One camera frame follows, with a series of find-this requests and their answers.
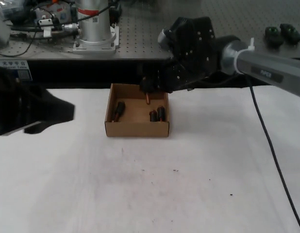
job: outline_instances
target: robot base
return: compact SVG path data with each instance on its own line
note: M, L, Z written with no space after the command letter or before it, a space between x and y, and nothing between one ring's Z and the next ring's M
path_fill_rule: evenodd
M110 27L111 33L115 33L115 39L108 42L93 43L92 45L83 43L81 40L76 39L73 45L73 53L76 54L113 54L119 47L119 27Z

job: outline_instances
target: white table surface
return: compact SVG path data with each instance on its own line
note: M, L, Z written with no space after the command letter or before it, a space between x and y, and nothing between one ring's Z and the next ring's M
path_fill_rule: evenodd
M300 215L300 98L254 89ZM107 138L109 90L51 92L74 121L0 137L0 233L300 232L247 88L169 95L166 139Z

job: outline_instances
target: open cardboard box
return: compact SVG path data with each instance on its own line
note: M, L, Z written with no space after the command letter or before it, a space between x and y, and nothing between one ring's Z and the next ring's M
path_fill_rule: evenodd
M169 110L167 93L150 94L151 104L146 104L145 94L138 85L111 84L106 112L105 128L108 137L168 137ZM125 102L125 111L118 122L111 122L117 103ZM165 107L165 122L150 122L149 112Z

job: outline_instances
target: white label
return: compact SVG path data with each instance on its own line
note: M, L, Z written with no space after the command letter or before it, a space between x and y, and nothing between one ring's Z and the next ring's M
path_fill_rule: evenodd
M15 78L31 81L32 75L26 60L0 60L0 67L13 71Z
M78 19L82 19L82 18L85 18L85 17L89 17L89 16L78 12ZM89 23L98 23L98 16L85 19L84 21L89 22Z

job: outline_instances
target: wire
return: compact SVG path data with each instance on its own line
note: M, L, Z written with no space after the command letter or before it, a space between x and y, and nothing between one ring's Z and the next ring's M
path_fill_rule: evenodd
M247 75L246 75L246 81L247 81L247 83L248 83L248 86L250 87L250 92L251 92L253 104L255 105L255 108L256 108L258 117L259 117L259 119L260 119L260 122L261 122L261 125L262 125L262 128L263 128L263 131L265 132L265 135L266 135L266 137L267 137L267 141L268 141L268 144L269 144L269 146L270 146L271 153L272 153L272 155L273 155L273 159L274 159L274 162L275 162L277 171L278 171L278 173L279 173L279 175L280 175L281 181L282 181L282 183L283 183L283 186L284 186L286 195L287 195L287 197L288 197L288 200L289 200L291 209L292 209L292 211L294 212L295 217L296 217L297 222L298 222L299 227L300 227L300 218L299 218L299 215L298 215L297 210L296 210L296 208L295 208L295 205L294 205L294 203L293 203L293 201L292 201L292 199L291 199L289 190L288 190L288 188L287 188L285 179L284 179L283 174L282 174L282 170L281 170L280 165L279 165L279 163L278 163L278 161L277 161L277 157L276 157L276 154L275 154L275 150L274 150L274 147L273 147L271 138L270 138L270 136L269 136L269 134L268 134L268 132L267 132L266 125L265 125L265 123L264 123L264 121L263 121L263 118L262 118L262 116L261 116L261 113L260 113L260 110L259 110L259 107L258 107L258 104L257 104L257 100L256 100L256 97L255 97L255 93L254 93L254 91L253 91L252 84L251 84L251 81L250 81L250 77L248 77Z
M36 34L37 34L37 30L34 32L34 35L33 35L33 37L32 37L32 40L30 41L28 47L26 48L26 50L25 50L24 52L22 52L22 53L20 53L20 54L15 54L15 55L6 55L6 54L0 53L0 56L3 56L3 57L18 57L18 56L21 56L21 55L27 53L27 51L29 50L30 46L32 45L32 43L33 43L33 41L34 41L34 38L35 38L35 35L36 35Z
M78 35L79 33L77 31L73 32L64 32L64 33L57 33L49 37L36 37L34 40L52 40L52 39L63 39L69 36Z
M238 74L236 74L236 75L234 75L234 76L231 76L231 77L228 77L228 78L225 79L224 81L221 81L221 82L218 82L218 83L210 83L210 82L206 82L206 81L204 81L204 80L199 80L198 82L199 82L200 84L204 84L204 85L209 86L209 87L217 87L217 86L221 86L221 85L223 85L223 84L226 84L226 83L228 83L229 81L231 81L231 80L233 80L233 79L235 79L235 78L237 78L237 77L239 77Z

